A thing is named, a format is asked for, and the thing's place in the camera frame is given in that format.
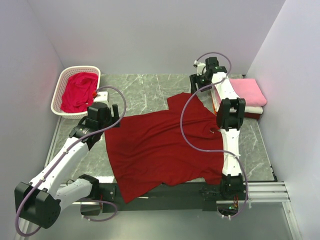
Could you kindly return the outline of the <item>dark red t shirt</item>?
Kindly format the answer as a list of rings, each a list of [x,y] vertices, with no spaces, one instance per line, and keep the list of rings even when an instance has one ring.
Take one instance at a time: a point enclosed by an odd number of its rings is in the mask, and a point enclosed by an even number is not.
[[[126,203],[160,184],[222,179],[223,139],[216,116],[198,97],[180,93],[168,109],[127,116],[104,134],[109,162]]]

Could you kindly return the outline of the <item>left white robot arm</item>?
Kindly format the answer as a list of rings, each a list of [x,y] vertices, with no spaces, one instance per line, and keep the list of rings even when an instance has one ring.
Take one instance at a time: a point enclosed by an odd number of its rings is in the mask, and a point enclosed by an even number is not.
[[[95,102],[75,126],[64,146],[51,162],[30,182],[20,182],[14,190],[15,226],[19,219],[48,229],[60,213],[78,200],[101,202],[100,182],[83,174],[65,187],[61,184],[68,172],[79,163],[101,139],[102,134],[119,127],[122,116],[116,104],[109,107]]]

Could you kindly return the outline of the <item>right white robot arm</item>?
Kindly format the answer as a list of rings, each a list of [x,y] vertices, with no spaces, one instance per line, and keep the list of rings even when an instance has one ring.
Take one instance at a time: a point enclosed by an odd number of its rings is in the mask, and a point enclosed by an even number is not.
[[[217,57],[208,57],[205,62],[194,61],[196,73],[189,76],[191,93],[212,90],[216,104],[216,124],[220,128],[223,141],[222,179],[218,192],[222,199],[230,200],[246,192],[243,171],[239,163],[239,136],[244,122],[246,101],[235,92],[224,66]]]

